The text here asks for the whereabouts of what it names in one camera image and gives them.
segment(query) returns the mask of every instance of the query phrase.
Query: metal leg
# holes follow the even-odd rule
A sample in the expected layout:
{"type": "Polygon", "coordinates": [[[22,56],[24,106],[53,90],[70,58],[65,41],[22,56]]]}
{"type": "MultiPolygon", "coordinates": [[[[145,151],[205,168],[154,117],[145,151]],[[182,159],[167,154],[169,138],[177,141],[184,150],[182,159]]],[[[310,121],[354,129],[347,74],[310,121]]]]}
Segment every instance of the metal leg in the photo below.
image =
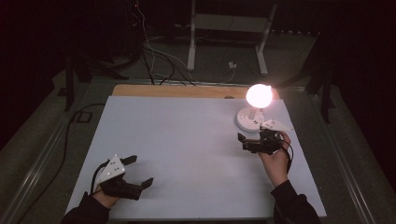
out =
{"type": "Polygon", "coordinates": [[[195,0],[191,1],[191,37],[187,70],[193,71],[195,66],[195,0]]]}
{"type": "Polygon", "coordinates": [[[268,20],[265,23],[264,32],[262,33],[262,42],[260,43],[260,45],[256,46],[257,61],[259,63],[259,67],[260,67],[260,73],[263,76],[268,75],[268,70],[267,70],[267,65],[265,64],[264,55],[262,52],[264,50],[265,42],[267,41],[268,35],[270,34],[270,31],[271,31],[271,25],[272,25],[273,18],[275,16],[276,8],[277,8],[277,4],[274,4],[271,8],[271,12],[270,12],[270,15],[268,16],[268,20]]]}

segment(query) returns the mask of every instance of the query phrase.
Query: wire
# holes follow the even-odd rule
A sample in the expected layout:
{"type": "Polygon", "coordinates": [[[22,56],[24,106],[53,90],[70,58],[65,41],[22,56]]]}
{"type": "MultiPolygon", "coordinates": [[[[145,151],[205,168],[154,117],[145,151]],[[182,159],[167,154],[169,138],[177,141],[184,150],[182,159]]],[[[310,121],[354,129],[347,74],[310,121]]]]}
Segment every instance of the wire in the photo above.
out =
{"type": "Polygon", "coordinates": [[[286,143],[286,144],[288,144],[288,146],[290,147],[290,149],[291,149],[291,160],[293,160],[293,158],[294,158],[294,150],[293,150],[293,147],[291,146],[291,144],[290,143],[288,143],[287,141],[285,141],[285,140],[283,140],[283,139],[281,139],[281,141],[282,142],[284,142],[284,143],[286,143]]]}
{"type": "MultiPolygon", "coordinates": [[[[150,45],[149,39],[148,39],[148,35],[147,35],[147,32],[146,32],[146,28],[145,28],[145,20],[146,20],[146,18],[145,18],[145,15],[142,13],[142,11],[141,11],[140,8],[139,8],[139,1],[138,1],[138,0],[136,0],[136,8],[137,8],[138,12],[140,13],[140,15],[142,16],[143,32],[144,32],[144,35],[145,35],[145,38],[146,38],[146,42],[147,42],[147,43],[143,43],[143,44],[144,44],[145,46],[147,46],[149,49],[151,49],[151,52],[152,52],[151,55],[152,55],[152,57],[153,57],[153,60],[152,60],[152,62],[151,62],[151,67],[150,67],[150,69],[149,69],[149,73],[150,73],[151,75],[163,76],[162,74],[152,74],[152,69],[153,69],[153,67],[154,67],[154,63],[155,63],[155,59],[156,59],[156,57],[155,57],[155,52],[161,53],[161,54],[163,54],[163,55],[166,55],[166,56],[169,56],[169,57],[172,57],[172,58],[175,58],[175,59],[178,60],[181,64],[183,64],[184,67],[186,67],[186,69],[187,69],[187,65],[184,64],[178,57],[176,57],[176,56],[174,56],[174,55],[171,55],[171,54],[168,54],[168,53],[165,53],[165,52],[162,52],[162,51],[159,51],[159,50],[157,50],[157,49],[154,49],[154,48],[150,45]]],[[[187,73],[189,74],[190,78],[191,78],[193,81],[199,83],[198,80],[194,79],[194,78],[191,76],[191,74],[190,74],[190,72],[189,72],[188,70],[187,70],[187,73]]]]}
{"type": "Polygon", "coordinates": [[[109,163],[109,160],[107,160],[106,162],[100,164],[99,167],[95,170],[95,173],[93,173],[92,182],[91,182],[91,194],[93,194],[93,187],[95,185],[95,178],[96,178],[97,174],[99,173],[99,171],[102,168],[105,168],[108,165],[108,163],[109,163]]]}
{"type": "MultiPolygon", "coordinates": [[[[145,48],[145,47],[143,47],[143,53],[147,53],[145,50],[148,50],[148,49],[145,48]]],[[[174,64],[169,60],[169,58],[167,58],[166,56],[165,56],[165,57],[159,57],[159,59],[163,59],[164,61],[167,61],[167,62],[169,62],[169,63],[172,65],[172,74],[169,75],[169,76],[167,76],[167,75],[163,75],[163,74],[155,74],[155,73],[149,72],[150,75],[151,75],[151,76],[155,76],[155,77],[159,77],[159,78],[165,78],[165,79],[171,77],[171,76],[175,73],[175,65],[174,65],[174,64]]]]}
{"type": "MultiPolygon", "coordinates": [[[[169,77],[164,78],[163,81],[160,83],[160,85],[161,85],[162,83],[164,83],[165,80],[168,80],[168,81],[169,81],[170,78],[174,75],[175,69],[176,69],[176,70],[180,73],[180,75],[181,75],[186,81],[190,82],[190,84],[191,84],[192,86],[195,86],[195,84],[193,84],[190,80],[188,80],[188,79],[183,75],[183,73],[180,71],[180,69],[179,69],[174,63],[172,63],[172,61],[171,61],[165,54],[162,54],[161,52],[158,52],[158,51],[155,51],[155,53],[157,53],[157,54],[160,55],[160,57],[158,57],[159,59],[163,59],[163,60],[168,61],[168,62],[172,65],[172,69],[173,69],[172,74],[171,74],[169,77]]],[[[187,86],[183,81],[181,81],[181,80],[178,80],[178,81],[179,81],[181,84],[187,86]]]]}
{"type": "Polygon", "coordinates": [[[148,70],[148,76],[149,76],[149,79],[151,80],[151,85],[155,85],[154,78],[152,77],[152,74],[149,71],[149,64],[148,64],[148,61],[146,59],[146,55],[144,52],[142,53],[142,58],[143,58],[143,64],[146,66],[146,69],[148,70]]]}
{"type": "Polygon", "coordinates": [[[230,77],[230,79],[228,79],[227,81],[220,82],[220,83],[218,83],[218,85],[225,84],[225,83],[233,80],[233,78],[235,77],[235,69],[236,68],[233,68],[233,75],[230,77]]]}
{"type": "Polygon", "coordinates": [[[64,166],[64,162],[66,160],[66,156],[67,156],[67,146],[68,146],[68,135],[69,135],[69,130],[70,130],[70,126],[73,123],[73,121],[75,120],[75,118],[77,117],[77,115],[81,112],[84,112],[83,110],[91,107],[91,106],[95,106],[95,105],[105,105],[105,104],[92,104],[92,105],[87,105],[82,107],[80,110],[76,111],[75,114],[73,115],[73,117],[69,120],[68,124],[67,124],[67,128],[66,128],[66,133],[65,133],[65,139],[64,139],[64,153],[62,155],[62,161],[58,167],[58,169],[55,172],[55,175],[52,177],[52,179],[49,181],[49,183],[47,184],[46,187],[44,187],[44,189],[38,194],[38,196],[32,201],[32,203],[26,208],[25,212],[21,215],[21,217],[18,220],[18,224],[20,224],[23,219],[25,218],[25,216],[30,212],[30,210],[33,208],[33,206],[35,206],[35,204],[40,200],[40,198],[44,195],[44,193],[47,191],[47,189],[52,185],[53,181],[56,179],[56,177],[58,176],[58,174],[61,172],[63,166],[64,166]]]}

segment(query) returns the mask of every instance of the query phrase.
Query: lamp base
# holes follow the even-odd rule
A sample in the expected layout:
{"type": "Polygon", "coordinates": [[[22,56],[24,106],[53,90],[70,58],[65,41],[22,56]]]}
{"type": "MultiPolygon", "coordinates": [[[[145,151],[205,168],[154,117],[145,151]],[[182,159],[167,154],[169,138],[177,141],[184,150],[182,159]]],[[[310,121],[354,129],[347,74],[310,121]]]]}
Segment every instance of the lamp base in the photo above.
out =
{"type": "Polygon", "coordinates": [[[258,133],[260,131],[260,124],[264,122],[264,114],[259,109],[254,114],[254,118],[250,119],[249,115],[254,109],[252,107],[242,108],[236,114],[236,124],[242,131],[247,133],[258,133]]]}

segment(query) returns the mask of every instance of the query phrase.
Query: hand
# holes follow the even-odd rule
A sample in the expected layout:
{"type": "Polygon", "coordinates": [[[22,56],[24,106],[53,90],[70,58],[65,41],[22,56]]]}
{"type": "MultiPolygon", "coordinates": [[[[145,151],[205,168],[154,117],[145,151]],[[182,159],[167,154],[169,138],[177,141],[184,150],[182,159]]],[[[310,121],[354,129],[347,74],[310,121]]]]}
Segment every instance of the hand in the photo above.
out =
{"type": "MultiPolygon", "coordinates": [[[[288,149],[290,145],[290,138],[284,132],[278,133],[285,141],[282,143],[282,147],[288,149]]],[[[287,166],[289,159],[286,153],[288,152],[285,150],[278,150],[270,156],[266,153],[259,152],[259,156],[262,159],[265,171],[275,188],[288,180],[287,166]]]]}
{"type": "Polygon", "coordinates": [[[116,202],[120,199],[120,198],[105,195],[105,193],[102,191],[102,188],[100,187],[100,185],[98,185],[96,187],[96,190],[92,194],[92,197],[108,209],[110,209],[112,206],[114,206],[114,204],[116,204],[116,202]]]}

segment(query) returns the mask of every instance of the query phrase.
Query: white tabletop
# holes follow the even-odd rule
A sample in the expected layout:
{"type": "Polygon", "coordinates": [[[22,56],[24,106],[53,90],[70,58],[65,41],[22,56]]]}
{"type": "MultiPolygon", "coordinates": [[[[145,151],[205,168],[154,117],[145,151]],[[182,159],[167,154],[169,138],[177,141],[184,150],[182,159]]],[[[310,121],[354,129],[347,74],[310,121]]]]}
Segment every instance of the white tabletop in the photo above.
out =
{"type": "MultiPolygon", "coordinates": [[[[81,168],[67,211],[91,187],[95,169],[115,154],[137,156],[124,179],[138,184],[154,177],[139,201],[121,199],[110,218],[123,220],[239,219],[271,217],[273,189],[258,155],[242,149],[235,116],[246,100],[110,96],[81,168]]],[[[264,115],[292,127],[282,100],[264,115]]],[[[326,216],[295,132],[289,178],[326,216]]]]}

